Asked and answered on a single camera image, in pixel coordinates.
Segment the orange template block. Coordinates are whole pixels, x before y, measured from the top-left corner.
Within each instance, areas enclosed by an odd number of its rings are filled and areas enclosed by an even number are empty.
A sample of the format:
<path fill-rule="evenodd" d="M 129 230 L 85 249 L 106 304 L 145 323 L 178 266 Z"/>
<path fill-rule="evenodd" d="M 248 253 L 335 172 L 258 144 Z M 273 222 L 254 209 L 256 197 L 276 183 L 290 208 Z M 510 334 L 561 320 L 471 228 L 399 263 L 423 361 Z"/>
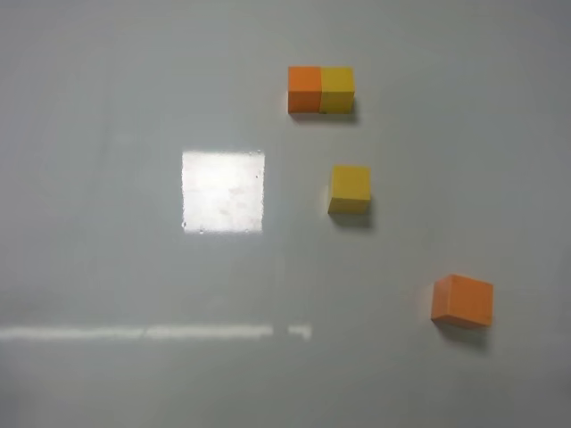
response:
<path fill-rule="evenodd" d="M 287 111 L 290 114 L 319 113 L 321 90 L 320 67 L 289 67 Z"/>

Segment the yellow template block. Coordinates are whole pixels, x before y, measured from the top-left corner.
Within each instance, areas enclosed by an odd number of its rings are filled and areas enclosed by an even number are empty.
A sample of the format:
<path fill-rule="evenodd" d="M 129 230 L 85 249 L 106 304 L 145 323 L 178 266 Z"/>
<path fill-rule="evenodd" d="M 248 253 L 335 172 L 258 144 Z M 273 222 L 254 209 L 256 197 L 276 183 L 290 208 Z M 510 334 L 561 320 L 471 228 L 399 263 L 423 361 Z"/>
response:
<path fill-rule="evenodd" d="M 319 112 L 350 114 L 353 108 L 355 85 L 350 67 L 322 67 L 321 101 Z"/>

